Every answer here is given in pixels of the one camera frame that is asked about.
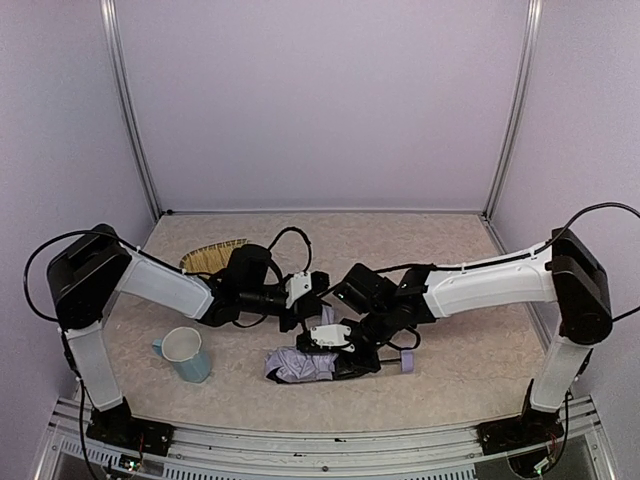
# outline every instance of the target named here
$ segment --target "lavender fabric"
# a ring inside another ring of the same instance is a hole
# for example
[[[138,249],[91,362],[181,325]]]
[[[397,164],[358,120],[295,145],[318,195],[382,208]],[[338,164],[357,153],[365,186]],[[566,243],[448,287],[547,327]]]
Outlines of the lavender fabric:
[[[333,308],[322,307],[322,325],[333,323]],[[318,382],[333,380],[337,353],[309,355],[295,347],[279,347],[267,354],[265,375],[275,373],[285,383]]]

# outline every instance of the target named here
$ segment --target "aluminum frame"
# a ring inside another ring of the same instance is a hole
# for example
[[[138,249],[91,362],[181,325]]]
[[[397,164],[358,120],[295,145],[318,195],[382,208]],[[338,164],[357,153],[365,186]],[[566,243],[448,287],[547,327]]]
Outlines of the aluminum frame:
[[[85,406],[85,425],[90,407]],[[50,480],[61,454],[81,457],[79,404],[60,399],[41,443],[38,468],[33,480]],[[604,432],[590,397],[569,402],[569,438],[585,436],[594,452],[599,480],[614,480],[613,463]],[[564,410],[561,412],[564,421]],[[483,456],[476,423],[363,433],[285,433],[213,428],[174,423],[176,431],[169,455],[145,455],[158,473],[140,473],[141,478],[195,479],[235,478],[256,480],[345,478],[380,480],[446,478],[445,473],[466,472],[484,460],[507,456]],[[121,454],[136,455],[87,439],[93,462],[106,466]],[[517,455],[537,446],[509,452]]]
[[[543,0],[529,0],[529,11],[527,15],[527,25],[524,34],[524,43],[522,46],[522,55],[520,56],[520,65],[518,67],[518,76],[516,77],[516,89],[511,103],[511,113],[509,114],[509,122],[507,131],[500,150],[500,158],[496,173],[493,177],[489,198],[484,208],[484,215],[491,220],[495,215],[500,195],[504,189],[507,179],[507,172],[511,164],[513,148],[518,136],[520,121],[524,111],[524,104],[529,86],[529,76],[533,65],[533,57],[535,54],[536,44],[538,42],[538,32],[540,30],[540,17],[542,15]]]
[[[116,90],[120,100],[122,116],[127,128],[127,136],[131,144],[136,170],[140,177],[147,207],[151,212],[153,221],[157,222],[162,216],[162,207],[142,146],[138,122],[127,83],[127,70],[124,63],[120,31],[118,30],[118,15],[115,0],[100,0],[100,11],[102,12],[102,22],[109,47],[109,56],[111,57],[111,67],[116,81]]]

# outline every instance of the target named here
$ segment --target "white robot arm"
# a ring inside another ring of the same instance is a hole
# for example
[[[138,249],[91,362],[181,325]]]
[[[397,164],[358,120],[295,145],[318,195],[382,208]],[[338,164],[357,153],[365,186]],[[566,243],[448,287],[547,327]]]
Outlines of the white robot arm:
[[[94,406],[90,438],[134,449],[137,439],[145,438],[151,447],[144,451],[166,455],[173,430],[132,417],[118,386],[102,333],[103,310],[114,293],[144,298],[214,327],[246,311],[278,316],[280,330],[288,331],[322,311],[316,294],[328,287],[328,276],[303,271],[284,278],[270,251],[259,245],[235,249],[227,267],[206,278],[125,245],[108,225],[91,232],[47,269],[65,355]],[[278,283],[265,285],[269,268]]]

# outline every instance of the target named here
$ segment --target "mug handle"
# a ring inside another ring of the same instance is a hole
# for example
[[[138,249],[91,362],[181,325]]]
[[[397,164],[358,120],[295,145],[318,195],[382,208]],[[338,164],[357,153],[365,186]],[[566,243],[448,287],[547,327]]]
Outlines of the mug handle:
[[[161,338],[158,338],[153,342],[151,342],[151,348],[156,353],[156,355],[159,355],[162,357],[162,339]]]

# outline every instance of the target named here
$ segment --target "mug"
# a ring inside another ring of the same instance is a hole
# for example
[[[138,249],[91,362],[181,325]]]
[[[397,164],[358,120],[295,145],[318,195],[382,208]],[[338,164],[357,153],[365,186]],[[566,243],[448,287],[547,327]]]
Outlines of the mug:
[[[167,360],[185,382],[201,383],[211,373],[211,358],[202,349],[200,333],[189,327],[171,330],[154,340],[153,351]]]

